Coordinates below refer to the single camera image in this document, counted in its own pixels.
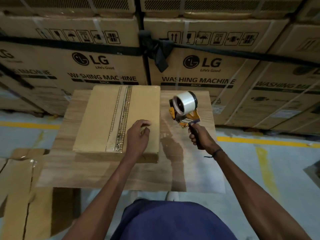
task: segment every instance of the hand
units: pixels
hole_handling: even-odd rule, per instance
[[[141,131],[141,127],[149,126],[149,120],[137,120],[127,131],[127,150],[126,156],[134,157],[137,160],[145,151],[149,141],[150,129],[145,128]]]
[[[198,132],[200,144],[207,153],[212,155],[216,150],[221,149],[221,147],[214,141],[214,139],[212,139],[204,126],[201,126],[199,124],[192,124],[191,126]],[[197,144],[195,136],[193,134],[190,134],[189,138],[196,146]]]

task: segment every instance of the tape dispenser handle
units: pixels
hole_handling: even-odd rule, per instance
[[[200,143],[199,134],[198,134],[197,130],[196,130],[195,128],[193,128],[193,127],[190,125],[190,123],[188,124],[188,126],[189,126],[189,129],[190,129],[190,131],[191,131],[191,134],[193,134],[194,137],[195,137],[195,143],[197,144],[198,149],[199,149],[199,150],[204,150],[203,146],[202,146],[201,143]]]

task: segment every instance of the wooden table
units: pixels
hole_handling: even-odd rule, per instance
[[[125,190],[224,192],[223,174],[217,163],[205,151],[194,146],[187,129],[174,121],[169,99],[181,91],[161,91],[160,152],[158,163],[138,163],[134,166]],[[216,138],[209,92],[194,91],[198,99],[200,124]],[[38,186],[69,188],[101,188],[116,169],[118,162],[106,162],[72,151],[91,90],[77,90],[66,111],[50,154],[43,156],[45,164]]]

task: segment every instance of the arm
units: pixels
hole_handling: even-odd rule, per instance
[[[97,196],[71,226],[63,240],[103,240],[109,229],[119,198],[131,169],[146,149],[151,125],[148,120],[138,120],[127,132],[127,149],[119,166]]]
[[[198,124],[192,126],[198,131],[200,143],[210,155],[221,149],[205,127]],[[190,134],[189,138],[196,145],[194,135]],[[294,218],[246,175],[224,151],[217,151],[214,159],[222,169],[244,215],[260,240],[311,240]]]

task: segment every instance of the blue shirt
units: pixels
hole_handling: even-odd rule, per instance
[[[111,240],[237,240],[212,211],[193,202],[136,200]]]

